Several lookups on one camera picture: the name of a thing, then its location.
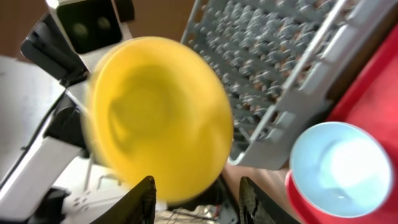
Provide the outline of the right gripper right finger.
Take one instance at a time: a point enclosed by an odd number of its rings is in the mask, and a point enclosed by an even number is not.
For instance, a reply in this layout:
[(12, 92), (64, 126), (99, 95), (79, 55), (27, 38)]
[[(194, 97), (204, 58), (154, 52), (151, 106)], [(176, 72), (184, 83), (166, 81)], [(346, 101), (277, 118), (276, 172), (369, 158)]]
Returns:
[(249, 177), (239, 183), (239, 218), (241, 224), (299, 224)]

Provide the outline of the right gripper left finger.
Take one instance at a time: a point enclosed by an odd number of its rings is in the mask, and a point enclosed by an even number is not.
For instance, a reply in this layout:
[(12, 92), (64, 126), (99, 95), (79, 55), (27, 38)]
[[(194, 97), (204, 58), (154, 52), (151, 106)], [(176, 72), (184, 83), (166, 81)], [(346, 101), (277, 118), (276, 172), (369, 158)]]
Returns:
[(149, 175), (90, 224), (154, 224), (155, 205), (155, 179)]

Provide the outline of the light blue bowl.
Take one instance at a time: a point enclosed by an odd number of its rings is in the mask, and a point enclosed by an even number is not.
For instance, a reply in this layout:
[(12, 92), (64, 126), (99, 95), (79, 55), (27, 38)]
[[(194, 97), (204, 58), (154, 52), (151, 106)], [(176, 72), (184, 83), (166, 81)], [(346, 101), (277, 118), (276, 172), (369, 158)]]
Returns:
[(325, 122), (295, 141), (290, 168), (300, 195), (316, 209), (340, 218), (375, 212), (391, 196), (395, 182), (390, 157), (365, 130)]

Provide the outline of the yellow plastic cup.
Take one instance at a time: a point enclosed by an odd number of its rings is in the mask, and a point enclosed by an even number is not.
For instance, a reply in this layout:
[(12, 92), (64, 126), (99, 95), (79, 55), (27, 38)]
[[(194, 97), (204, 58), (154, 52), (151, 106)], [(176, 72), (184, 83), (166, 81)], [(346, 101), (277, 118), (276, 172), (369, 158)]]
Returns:
[(85, 95), (85, 136), (129, 187), (155, 179), (159, 200), (204, 192), (223, 170), (233, 116), (215, 72), (189, 47), (139, 37), (97, 64)]

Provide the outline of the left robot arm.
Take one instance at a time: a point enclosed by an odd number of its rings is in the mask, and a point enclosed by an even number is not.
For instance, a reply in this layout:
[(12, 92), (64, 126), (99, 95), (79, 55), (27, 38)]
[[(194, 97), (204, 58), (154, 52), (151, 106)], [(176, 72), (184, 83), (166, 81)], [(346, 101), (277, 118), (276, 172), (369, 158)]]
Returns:
[[(129, 189), (83, 157), (87, 141), (52, 132), (57, 121), (81, 132), (87, 89), (87, 82), (65, 88), (35, 65), (1, 57), (2, 223), (152, 223), (167, 208), (152, 177)], [(71, 121), (61, 119), (63, 102)]]

